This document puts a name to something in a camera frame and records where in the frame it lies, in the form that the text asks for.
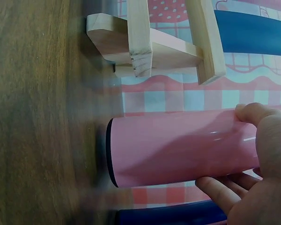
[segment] wooden slat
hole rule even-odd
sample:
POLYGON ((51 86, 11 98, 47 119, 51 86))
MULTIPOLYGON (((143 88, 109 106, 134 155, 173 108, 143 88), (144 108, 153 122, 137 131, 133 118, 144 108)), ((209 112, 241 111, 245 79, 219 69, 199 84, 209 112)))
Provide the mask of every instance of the wooden slat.
POLYGON ((127 0, 129 52, 135 76, 151 76, 152 43, 147 0, 127 0))
MULTIPOLYGON (((89 15, 87 34, 102 56, 116 63, 117 75, 121 77, 133 75, 133 72, 128 73, 131 71, 132 61, 128 47, 126 20, 107 14, 89 15)), ((203 60, 202 49, 191 43, 152 28, 150 36, 154 75, 161 71, 162 73, 193 73, 193 70, 188 71, 188 68, 196 67, 203 60)))
POLYGON ((192 42, 203 50, 198 67, 199 84, 210 83, 226 75, 226 65, 219 29, 211 0, 185 0, 192 30, 192 42))

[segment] polka dot pattern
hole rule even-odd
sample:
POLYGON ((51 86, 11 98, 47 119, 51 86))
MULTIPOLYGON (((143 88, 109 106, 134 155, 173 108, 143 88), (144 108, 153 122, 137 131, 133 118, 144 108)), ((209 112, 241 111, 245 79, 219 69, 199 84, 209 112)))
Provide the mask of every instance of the polka dot pattern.
POLYGON ((151 23, 188 20, 185 0, 148 0, 151 23))

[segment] wood grain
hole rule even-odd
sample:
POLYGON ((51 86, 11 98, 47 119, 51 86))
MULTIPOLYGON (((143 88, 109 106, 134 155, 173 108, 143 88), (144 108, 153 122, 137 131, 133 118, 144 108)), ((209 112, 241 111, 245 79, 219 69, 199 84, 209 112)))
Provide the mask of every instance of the wood grain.
POLYGON ((0 0, 0 224, 104 224, 114 201, 130 203, 96 186, 99 128, 123 107, 83 9, 0 0))
POLYGON ((224 52, 211 0, 185 0, 192 42, 201 47, 204 60, 197 66, 199 84, 226 75, 224 52))
POLYGON ((147 0, 127 0, 129 53, 136 77, 151 76, 152 42, 147 0))

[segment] hand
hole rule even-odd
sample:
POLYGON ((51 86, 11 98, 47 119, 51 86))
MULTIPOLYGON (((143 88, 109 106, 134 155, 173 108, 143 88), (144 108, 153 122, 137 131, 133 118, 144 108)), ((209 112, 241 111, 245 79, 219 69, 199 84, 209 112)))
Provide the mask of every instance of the hand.
POLYGON ((281 112, 261 104, 238 105, 236 116, 257 127, 259 180, 247 174, 203 177, 196 186, 227 215, 229 225, 281 224, 281 112))

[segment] wooden surface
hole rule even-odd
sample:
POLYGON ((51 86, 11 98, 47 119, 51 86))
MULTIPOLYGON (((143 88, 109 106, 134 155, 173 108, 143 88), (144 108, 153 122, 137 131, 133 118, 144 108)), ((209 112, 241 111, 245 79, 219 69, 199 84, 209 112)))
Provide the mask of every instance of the wooden surface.
POLYGON ((85 13, 82 0, 0 0, 0 224, 104 224, 130 204, 96 186, 100 130, 123 107, 85 13))
POLYGON ((207 84, 226 75, 219 28, 211 0, 185 0, 192 30, 192 42, 201 47, 204 60, 197 66, 199 84, 207 84))
MULTIPOLYGON (((132 68, 132 61, 128 47, 127 21, 106 14, 90 15, 87 30, 88 36, 104 58, 116 62, 117 74, 129 75, 126 72, 130 69, 127 70, 126 67, 132 68)), ((188 42, 152 28, 150 36, 153 46, 153 74, 161 71, 192 72, 189 68, 197 66, 203 60, 202 49, 188 42)))
POLYGON ((152 42, 147 0, 127 0, 128 43, 136 77, 151 76, 152 42))

